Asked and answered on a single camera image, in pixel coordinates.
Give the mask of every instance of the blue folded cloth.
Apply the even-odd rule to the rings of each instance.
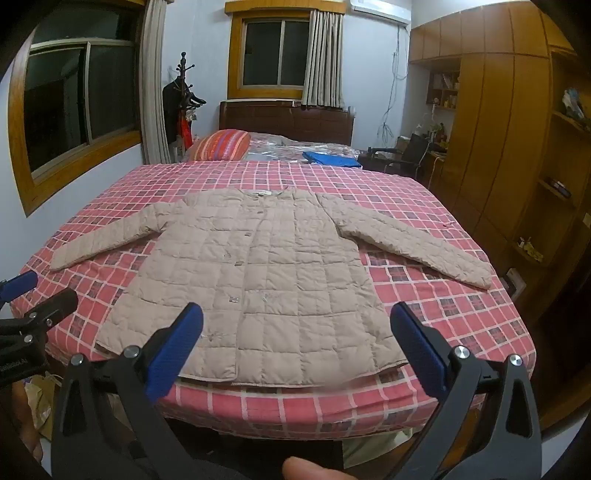
[[[332,165],[335,167],[361,167],[361,163],[353,157],[339,157],[338,155],[327,155],[324,153],[304,152],[302,154],[306,160],[320,165]]]

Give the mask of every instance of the chair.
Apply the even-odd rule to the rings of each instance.
[[[406,150],[402,152],[397,148],[368,148],[365,161],[361,161],[366,170],[383,171],[390,175],[396,174],[401,177],[411,177],[414,180],[418,177],[418,169],[427,154],[429,140],[419,135],[412,134]],[[381,159],[375,157],[377,152],[388,152],[399,155],[399,158]]]

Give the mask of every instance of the curtain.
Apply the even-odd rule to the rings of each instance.
[[[139,116],[144,163],[172,163],[162,106],[162,37],[165,0],[148,0],[139,50]]]
[[[302,105],[343,108],[343,14],[312,10]]]

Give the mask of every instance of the finger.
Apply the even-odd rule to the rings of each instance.
[[[43,448],[41,447],[41,442],[37,442],[37,445],[35,445],[33,457],[39,463],[41,463],[41,460],[43,460]]]
[[[322,468],[302,458],[290,457],[283,463],[285,480],[357,480],[354,476]]]

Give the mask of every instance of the pillow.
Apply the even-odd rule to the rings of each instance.
[[[220,130],[191,146],[189,161],[238,161],[248,151],[251,136],[244,130]]]

